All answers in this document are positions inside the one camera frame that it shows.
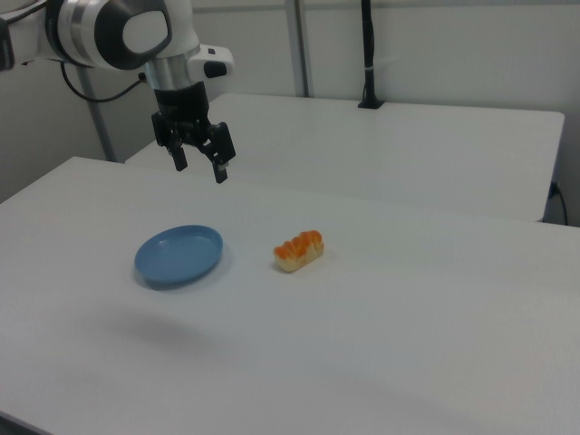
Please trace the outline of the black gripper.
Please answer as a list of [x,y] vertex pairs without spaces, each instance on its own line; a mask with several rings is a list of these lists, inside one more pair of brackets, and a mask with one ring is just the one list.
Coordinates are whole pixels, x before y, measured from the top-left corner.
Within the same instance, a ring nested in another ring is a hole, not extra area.
[[187,166],[181,139],[206,139],[200,152],[212,163],[215,181],[227,180],[227,165],[236,156],[236,150],[225,122],[211,124],[208,120],[208,96],[203,82],[189,87],[154,91],[159,110],[151,115],[157,144],[172,157],[175,169]]

